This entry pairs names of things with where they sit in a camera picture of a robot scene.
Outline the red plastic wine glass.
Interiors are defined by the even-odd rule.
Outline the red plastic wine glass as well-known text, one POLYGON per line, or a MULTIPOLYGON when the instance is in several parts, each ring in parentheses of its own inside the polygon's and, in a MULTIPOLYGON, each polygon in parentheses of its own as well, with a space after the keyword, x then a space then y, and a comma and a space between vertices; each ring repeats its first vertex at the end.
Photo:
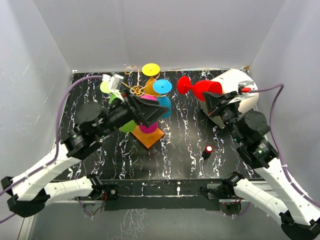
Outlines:
POLYGON ((200 80, 195 84, 192 84, 191 79, 188 76, 182 76, 178 80, 176 88, 180 94, 186 94, 191 90, 195 97, 203 102, 205 101, 203 92, 223 94, 223 88, 219 82, 211 80, 200 80))

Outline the orange plastic wine glass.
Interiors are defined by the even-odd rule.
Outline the orange plastic wine glass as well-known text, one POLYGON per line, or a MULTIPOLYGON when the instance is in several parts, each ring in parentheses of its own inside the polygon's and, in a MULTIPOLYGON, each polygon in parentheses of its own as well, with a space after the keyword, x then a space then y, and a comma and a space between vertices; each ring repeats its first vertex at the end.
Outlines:
POLYGON ((157 78, 160 76, 160 66, 156 63, 147 63, 142 67, 142 73, 149 77, 147 82, 145 83, 143 89, 145 95, 151 95, 154 97, 160 96, 159 93, 157 93, 153 85, 157 81, 157 78))

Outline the blue plastic wine glass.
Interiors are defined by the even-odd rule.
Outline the blue plastic wine glass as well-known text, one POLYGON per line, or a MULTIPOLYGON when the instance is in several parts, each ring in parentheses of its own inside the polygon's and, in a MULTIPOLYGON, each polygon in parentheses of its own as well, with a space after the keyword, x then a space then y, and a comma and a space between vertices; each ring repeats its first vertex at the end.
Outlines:
POLYGON ((167 107, 169 111, 162 116, 163 119, 166 119, 171 116, 172 114, 172 104, 171 100, 167 96, 167 94, 172 90, 173 86, 169 80, 166 79, 159 79, 155 81, 153 84, 153 90, 160 94, 156 99, 161 106, 167 107))

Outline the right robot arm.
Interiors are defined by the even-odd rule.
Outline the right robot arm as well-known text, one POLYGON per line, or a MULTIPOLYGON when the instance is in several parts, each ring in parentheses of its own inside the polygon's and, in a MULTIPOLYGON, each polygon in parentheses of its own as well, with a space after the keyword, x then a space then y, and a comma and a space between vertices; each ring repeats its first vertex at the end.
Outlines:
POLYGON ((240 158, 268 183, 277 196, 256 187, 248 179, 233 172, 222 181, 223 194, 233 199, 243 198, 272 217, 291 240, 314 240, 320 234, 320 208, 297 190, 294 180, 288 180, 280 154, 265 138, 270 131, 263 113, 239 111, 242 100, 250 94, 236 91, 225 94, 204 92, 210 117, 220 117, 233 140, 240 144, 240 158))

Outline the green plastic wine glass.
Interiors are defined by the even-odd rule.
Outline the green plastic wine glass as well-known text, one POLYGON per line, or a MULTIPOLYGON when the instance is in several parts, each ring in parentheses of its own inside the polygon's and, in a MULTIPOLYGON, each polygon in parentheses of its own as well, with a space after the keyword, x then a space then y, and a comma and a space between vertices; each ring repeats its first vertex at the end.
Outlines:
POLYGON ((119 130, 123 133, 130 133, 137 127, 134 120, 131 120, 127 123, 125 123, 122 127, 119 128, 119 130))
POLYGON ((111 89, 111 83, 109 81, 102 81, 100 90, 102 93, 109 95, 109 105, 112 105, 112 102, 119 98, 119 93, 111 89))

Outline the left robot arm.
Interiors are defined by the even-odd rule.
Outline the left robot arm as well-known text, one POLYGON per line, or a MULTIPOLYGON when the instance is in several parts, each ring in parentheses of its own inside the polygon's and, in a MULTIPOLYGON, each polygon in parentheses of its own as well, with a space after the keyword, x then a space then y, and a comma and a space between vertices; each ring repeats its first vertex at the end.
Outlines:
POLYGON ((101 198, 107 190, 96 174, 60 182, 53 182, 53 179, 93 154, 101 147, 101 139, 128 122, 150 127, 168 112, 169 108, 157 100, 144 99, 127 90, 120 92, 120 97, 113 100, 108 110, 96 102, 83 104, 67 138, 24 173, 6 176, 0 181, 4 192, 10 195, 9 210, 26 218, 55 202, 79 197, 101 198))

